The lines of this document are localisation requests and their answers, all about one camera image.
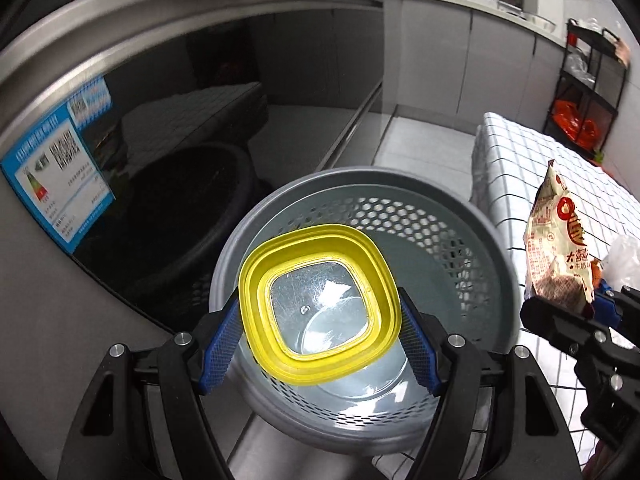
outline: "plastic container lid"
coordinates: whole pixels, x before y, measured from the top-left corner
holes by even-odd
[[[341,224],[299,229],[255,248],[239,277],[246,338],[258,364],[298,386],[371,364],[398,338],[400,299],[382,254]]]

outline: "washing machine door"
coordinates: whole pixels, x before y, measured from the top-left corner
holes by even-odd
[[[346,141],[380,106],[382,0],[29,0],[5,23],[0,410],[54,478],[105,350],[196,320],[158,308],[167,283],[205,312],[233,221],[343,152],[372,161],[379,113]],[[216,395],[228,455],[250,410]]]

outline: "barcode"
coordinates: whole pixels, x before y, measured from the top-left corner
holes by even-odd
[[[80,152],[80,149],[76,144],[76,140],[70,130],[67,130],[61,137],[54,140],[49,149],[61,170],[64,170]]]
[[[86,102],[82,96],[71,99],[71,101],[69,101],[69,106],[71,107],[71,112],[73,113],[74,118],[86,112]]]

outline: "snack package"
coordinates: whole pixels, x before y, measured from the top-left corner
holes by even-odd
[[[549,161],[527,221],[526,296],[542,296],[574,314],[593,301],[589,251],[575,203]]]

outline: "energy label sticker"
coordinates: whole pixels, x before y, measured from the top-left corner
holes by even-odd
[[[24,205],[68,253],[113,201],[78,135],[110,107],[100,77],[41,120],[0,163]]]

